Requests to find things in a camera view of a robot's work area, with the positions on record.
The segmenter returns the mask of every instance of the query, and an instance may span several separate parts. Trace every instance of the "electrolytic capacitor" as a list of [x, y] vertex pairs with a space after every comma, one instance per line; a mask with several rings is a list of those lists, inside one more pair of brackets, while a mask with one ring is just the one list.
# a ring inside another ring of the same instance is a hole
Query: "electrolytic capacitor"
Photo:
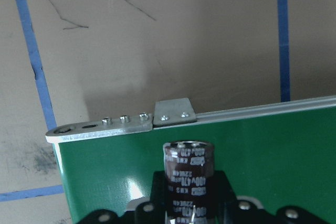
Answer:
[[213, 223], [213, 144], [201, 141], [165, 143], [163, 152], [167, 223]]

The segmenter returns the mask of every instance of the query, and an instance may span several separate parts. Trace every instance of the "blue tape strip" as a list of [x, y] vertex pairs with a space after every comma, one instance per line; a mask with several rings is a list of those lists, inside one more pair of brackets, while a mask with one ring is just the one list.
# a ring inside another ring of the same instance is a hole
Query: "blue tape strip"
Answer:
[[16, 0], [17, 9], [21, 19], [23, 33], [25, 35], [30, 63], [35, 74], [35, 82], [40, 98], [43, 114], [48, 130], [56, 127], [56, 120], [51, 106], [48, 86], [42, 68], [40, 54], [32, 27], [27, 0]]
[[290, 101], [288, 3], [278, 0], [281, 101]]
[[18, 199], [35, 198], [35, 197], [40, 197], [40, 196], [48, 196], [48, 195], [62, 194], [62, 193], [64, 193], [62, 185], [35, 188], [35, 189], [23, 190], [23, 191], [13, 191], [10, 193], [0, 194], [0, 202], [18, 200]]

